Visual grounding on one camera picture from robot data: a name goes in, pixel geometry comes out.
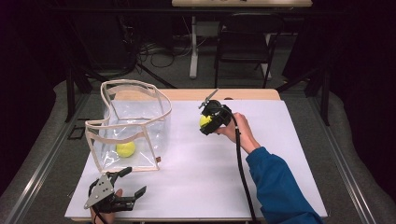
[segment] clear plastic bag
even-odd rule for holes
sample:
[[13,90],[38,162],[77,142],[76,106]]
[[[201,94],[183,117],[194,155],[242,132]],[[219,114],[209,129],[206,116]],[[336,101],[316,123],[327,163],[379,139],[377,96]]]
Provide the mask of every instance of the clear plastic bag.
[[133,171],[159,170],[169,133],[169,99],[151,84],[127,79],[104,82],[101,95],[104,119],[85,122],[99,172],[128,166]]

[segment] white table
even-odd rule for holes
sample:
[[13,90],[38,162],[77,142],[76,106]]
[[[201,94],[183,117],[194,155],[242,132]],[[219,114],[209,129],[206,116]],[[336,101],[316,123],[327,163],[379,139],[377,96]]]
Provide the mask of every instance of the white table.
[[[173,7],[311,7],[311,0],[172,0]],[[197,78],[198,48],[196,42],[197,21],[192,17],[191,21],[191,65],[190,78]],[[262,64],[265,73],[268,64]]]
[[[115,188],[124,189],[123,196],[132,196],[147,186],[147,192],[136,201],[133,211],[118,212],[118,220],[129,221],[242,221],[250,220],[248,201],[237,168],[235,145],[225,136],[200,133],[198,121],[202,101],[186,101],[207,96],[213,90],[166,90],[172,101],[171,137],[168,148],[160,155],[161,170],[135,172],[119,178]],[[250,120],[252,131],[268,151],[282,157],[290,166],[305,198],[320,216],[327,213],[318,193],[289,111],[274,90],[219,90],[214,99],[224,96],[234,100],[221,101],[233,112],[241,112]],[[247,185],[258,219],[262,218],[256,188],[242,153]],[[76,221],[90,219],[83,208],[89,185],[100,174],[92,155],[78,182],[65,213]]]

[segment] tennis ball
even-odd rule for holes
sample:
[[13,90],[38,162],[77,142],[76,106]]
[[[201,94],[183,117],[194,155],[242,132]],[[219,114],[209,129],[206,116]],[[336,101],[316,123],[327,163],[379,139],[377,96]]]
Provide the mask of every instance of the tennis ball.
[[210,121],[212,121],[212,117],[202,115],[201,118],[199,119],[199,126],[202,128]]
[[134,154],[135,145],[134,142],[124,143],[124,144],[117,144],[116,151],[120,157],[127,158]]

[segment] person's hand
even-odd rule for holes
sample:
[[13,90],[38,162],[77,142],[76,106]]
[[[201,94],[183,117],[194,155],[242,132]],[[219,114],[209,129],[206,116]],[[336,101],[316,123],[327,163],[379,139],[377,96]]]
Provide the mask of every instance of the person's hand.
[[[116,191],[116,195],[119,196],[119,197],[122,197],[122,189],[118,189]],[[96,214],[93,211],[93,209],[90,208],[90,210],[91,210],[92,223],[94,223],[94,224],[103,224],[102,220],[99,217],[96,216]],[[116,214],[115,213],[101,213],[100,215],[105,219],[105,221],[108,224],[112,224],[114,222],[114,219],[116,218]]]
[[[260,144],[256,141],[251,132],[250,126],[248,125],[248,120],[245,115],[240,113],[234,113],[233,116],[236,119],[236,123],[241,133],[241,147],[246,151],[246,153],[252,152],[254,149],[260,147]],[[220,127],[215,130],[215,133],[220,133],[226,135],[231,141],[236,142],[235,138],[235,124],[233,119],[226,127]]]

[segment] blue sleeve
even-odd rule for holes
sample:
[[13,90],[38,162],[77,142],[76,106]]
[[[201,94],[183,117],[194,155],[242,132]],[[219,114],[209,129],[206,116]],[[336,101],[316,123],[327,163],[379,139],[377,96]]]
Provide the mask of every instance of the blue sleeve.
[[323,223],[283,159],[259,147],[247,156],[247,163],[257,187],[262,214],[269,224]]

